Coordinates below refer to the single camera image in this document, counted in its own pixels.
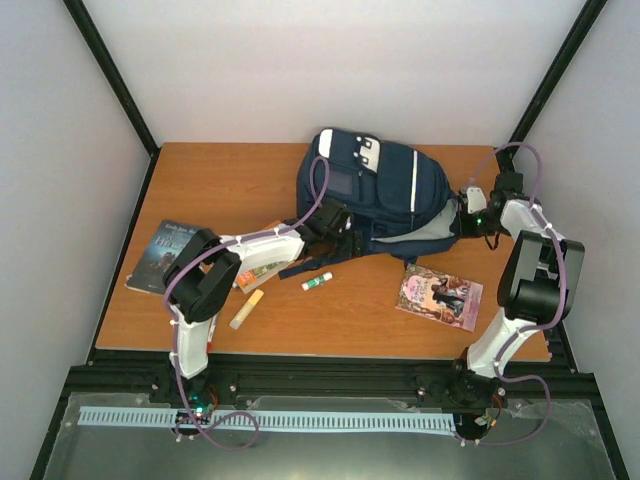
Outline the navy blue student backpack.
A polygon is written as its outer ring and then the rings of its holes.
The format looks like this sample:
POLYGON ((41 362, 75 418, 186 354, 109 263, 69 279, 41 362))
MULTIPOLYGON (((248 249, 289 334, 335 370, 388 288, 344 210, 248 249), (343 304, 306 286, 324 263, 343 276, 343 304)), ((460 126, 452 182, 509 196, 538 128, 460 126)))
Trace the navy blue student backpack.
MULTIPOLYGON (((318 196, 366 217, 367 255, 406 263, 449 250, 459 239, 458 200, 442 166, 419 150, 368 133, 325 128, 311 141, 296 177, 296 213, 318 196)), ((349 260, 303 259, 286 279, 349 260)))

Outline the pink Taming Shrew book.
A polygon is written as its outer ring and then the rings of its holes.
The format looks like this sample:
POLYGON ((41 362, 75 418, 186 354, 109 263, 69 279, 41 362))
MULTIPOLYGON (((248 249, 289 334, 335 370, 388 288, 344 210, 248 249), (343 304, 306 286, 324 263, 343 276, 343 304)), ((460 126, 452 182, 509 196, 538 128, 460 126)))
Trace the pink Taming Shrew book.
POLYGON ((459 276, 410 264, 402 279, 396 308, 424 319, 473 332, 483 286, 459 276))

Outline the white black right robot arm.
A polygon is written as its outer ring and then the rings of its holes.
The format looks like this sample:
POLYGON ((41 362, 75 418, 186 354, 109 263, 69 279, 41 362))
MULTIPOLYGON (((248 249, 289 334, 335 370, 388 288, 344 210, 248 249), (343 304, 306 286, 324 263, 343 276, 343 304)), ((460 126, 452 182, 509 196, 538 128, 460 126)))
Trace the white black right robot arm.
POLYGON ((482 336, 454 362, 447 386, 461 407, 489 405, 500 376, 534 333, 554 327, 572 309, 585 256, 583 243, 561 235, 541 205, 523 194, 523 176, 497 175, 488 197, 470 186, 460 194, 460 236, 483 238, 490 249, 508 235, 513 249, 497 287, 498 310, 482 336))

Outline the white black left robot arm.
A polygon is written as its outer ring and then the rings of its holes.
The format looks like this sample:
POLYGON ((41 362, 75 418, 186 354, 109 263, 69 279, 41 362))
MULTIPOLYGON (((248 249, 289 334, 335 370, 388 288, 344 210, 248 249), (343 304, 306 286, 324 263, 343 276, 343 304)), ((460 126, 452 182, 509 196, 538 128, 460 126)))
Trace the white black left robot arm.
POLYGON ((300 219, 238 236, 196 231, 162 277, 163 305, 172 316, 169 354, 178 372, 172 388, 186 402, 208 390, 203 373, 218 314, 237 277, 272 263, 287 265, 308 257, 349 260, 363 254, 363 234, 347 207, 335 200, 316 203, 300 219))

